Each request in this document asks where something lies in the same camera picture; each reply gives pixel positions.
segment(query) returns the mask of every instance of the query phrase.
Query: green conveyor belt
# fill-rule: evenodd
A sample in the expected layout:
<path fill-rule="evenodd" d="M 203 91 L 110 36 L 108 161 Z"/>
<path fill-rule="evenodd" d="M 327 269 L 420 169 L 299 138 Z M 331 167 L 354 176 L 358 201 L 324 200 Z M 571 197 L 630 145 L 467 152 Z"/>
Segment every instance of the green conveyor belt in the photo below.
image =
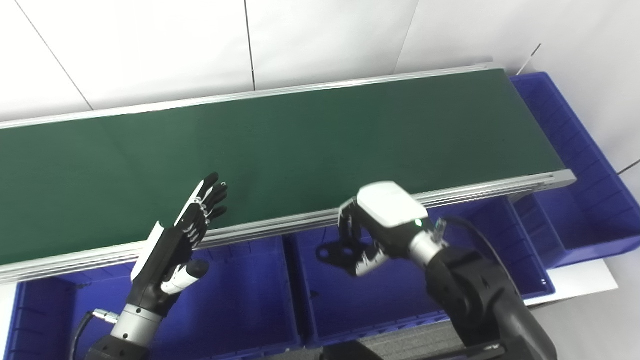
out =
<path fill-rule="evenodd" d="M 144 240 L 212 171 L 225 227 L 373 181 L 419 193 L 561 169 L 503 70 L 16 127 L 0 131 L 0 265 Z"/>

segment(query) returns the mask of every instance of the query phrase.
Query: silver metal joint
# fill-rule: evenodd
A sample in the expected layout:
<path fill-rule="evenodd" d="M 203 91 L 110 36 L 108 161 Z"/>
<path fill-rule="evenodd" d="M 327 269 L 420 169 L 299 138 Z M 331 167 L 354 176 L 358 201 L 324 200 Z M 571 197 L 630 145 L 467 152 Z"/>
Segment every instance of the silver metal joint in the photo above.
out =
<path fill-rule="evenodd" d="M 411 244 L 409 244 L 409 255 L 416 265 L 426 269 L 431 259 L 442 249 L 442 242 L 435 243 L 431 231 L 421 231 L 413 238 Z"/>
<path fill-rule="evenodd" d="M 127 304 L 120 315 L 118 323 L 113 327 L 111 335 L 124 341 L 130 341 L 148 348 L 163 317 L 138 306 Z"/>
<path fill-rule="evenodd" d="M 93 316 L 112 324 L 118 323 L 118 319 L 120 318 L 120 315 L 104 309 L 93 310 Z"/>

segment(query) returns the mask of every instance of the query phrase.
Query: aluminum rail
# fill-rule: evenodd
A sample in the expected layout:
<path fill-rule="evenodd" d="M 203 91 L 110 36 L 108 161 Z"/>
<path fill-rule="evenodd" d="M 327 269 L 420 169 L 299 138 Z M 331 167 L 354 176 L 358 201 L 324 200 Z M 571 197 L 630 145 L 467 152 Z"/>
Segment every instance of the aluminum rail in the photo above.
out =
<path fill-rule="evenodd" d="M 414 197 L 426 208 L 503 195 L 508 195 L 512 200 L 517 200 L 525 194 L 560 188 L 572 184 L 575 180 L 576 178 L 571 170 L 559 170 L 538 175 L 520 176 L 487 183 L 418 193 L 415 194 Z M 198 246 L 198 249 L 336 225 L 337 221 L 338 209 L 330 209 L 210 230 Z M 0 266 L 0 284 L 29 281 L 102 268 L 104 266 L 131 263 L 138 258 L 143 245 L 144 241 L 137 241 L 101 249 L 73 252 L 70 254 L 3 265 Z"/>
<path fill-rule="evenodd" d="M 300 92 L 311 92 L 311 91 L 318 91 L 318 90 L 348 88 L 352 86 L 388 83 L 390 81 L 431 78 L 433 76 L 463 74 L 467 72 L 484 71 L 484 70 L 492 70 L 492 69 L 504 70 L 504 67 L 496 63 L 481 63 L 481 64 L 471 65 L 471 66 L 454 67 L 451 69 L 411 72 L 409 74 L 376 76 L 373 78 L 336 81 L 333 83 L 290 86 L 287 88 L 276 88 L 276 89 L 258 90 L 258 91 L 252 91 L 252 92 L 240 92 L 236 94 L 197 97 L 194 99 L 184 99 L 184 100 L 176 100 L 176 101 L 155 102 L 153 104 L 124 106 L 121 108 L 94 110 L 94 111 L 82 111 L 79 113 L 53 115 L 53 116 L 47 116 L 47 117 L 37 117 L 32 119 L 9 120 L 9 121 L 0 122 L 0 130 L 12 129 L 14 127 L 22 127 L 22 126 L 51 124 L 53 122 L 65 122 L 65 121 L 74 121 L 74 120 L 82 120 L 82 119 L 94 119 L 98 117 L 110 117 L 110 116 L 117 116 L 117 115 L 149 113 L 152 111 L 185 108 L 187 106 L 196 106 L 196 105 L 203 105 L 203 104 L 214 104 L 217 102 L 255 99 L 258 97 L 297 94 Z"/>

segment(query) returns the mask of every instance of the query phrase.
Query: white wall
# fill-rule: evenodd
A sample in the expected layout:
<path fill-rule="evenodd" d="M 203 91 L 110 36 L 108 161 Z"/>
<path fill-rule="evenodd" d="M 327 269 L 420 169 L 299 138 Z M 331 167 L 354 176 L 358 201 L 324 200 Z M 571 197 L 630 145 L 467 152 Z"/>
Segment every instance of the white wall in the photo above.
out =
<path fill-rule="evenodd" d="M 248 0 L 257 89 L 393 74 L 417 0 Z"/>
<path fill-rule="evenodd" d="M 253 89 L 243 0 L 19 3 L 94 109 Z"/>
<path fill-rule="evenodd" d="M 620 178 L 636 199 L 640 201 L 640 164 L 622 173 Z"/>
<path fill-rule="evenodd" d="M 570 0 L 421 0 L 396 72 L 496 61 L 515 73 Z"/>
<path fill-rule="evenodd" d="M 638 14 L 637 1 L 572 1 L 528 69 L 551 75 L 617 171 L 640 159 Z"/>
<path fill-rule="evenodd" d="M 0 121 L 89 110 L 38 34 L 0 0 Z"/>

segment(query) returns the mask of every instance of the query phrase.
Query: black cable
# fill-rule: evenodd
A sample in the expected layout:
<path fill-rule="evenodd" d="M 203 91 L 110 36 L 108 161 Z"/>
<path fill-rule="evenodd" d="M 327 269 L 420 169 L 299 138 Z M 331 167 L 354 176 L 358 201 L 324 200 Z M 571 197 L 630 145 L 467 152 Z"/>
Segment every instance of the black cable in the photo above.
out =
<path fill-rule="evenodd" d="M 84 317 L 82 318 L 82 320 L 80 320 L 80 323 L 78 324 L 76 332 L 74 333 L 74 339 L 71 341 L 71 351 L 69 353 L 69 360 L 76 360 L 76 352 L 78 350 L 78 342 L 80 340 L 80 336 L 84 332 L 84 329 L 86 328 L 86 326 L 89 325 L 89 322 L 91 321 L 92 318 L 93 318 L 93 311 L 88 311 L 86 314 L 84 314 Z"/>
<path fill-rule="evenodd" d="M 489 239 L 487 239 L 486 236 L 480 230 L 478 230 L 478 228 L 474 224 L 472 224 L 469 220 L 461 217 L 442 217 L 441 219 L 447 223 L 464 227 L 466 230 L 474 234 L 477 238 L 482 240 L 486 244 L 486 246 L 489 248 L 489 250 L 491 250 L 491 253 L 495 257 L 496 261 L 498 261 L 498 264 L 504 269 L 504 272 L 507 274 L 509 281 L 511 281 L 513 287 L 518 293 L 518 296 L 522 297 L 522 295 L 520 294 L 520 290 L 518 290 L 518 286 L 516 286 L 516 282 L 511 277 L 511 274 L 509 273 L 509 269 L 507 269 L 507 267 L 502 262 L 502 259 L 498 255 L 498 252 L 495 250 L 493 245 L 491 245 L 491 243 L 489 242 Z"/>

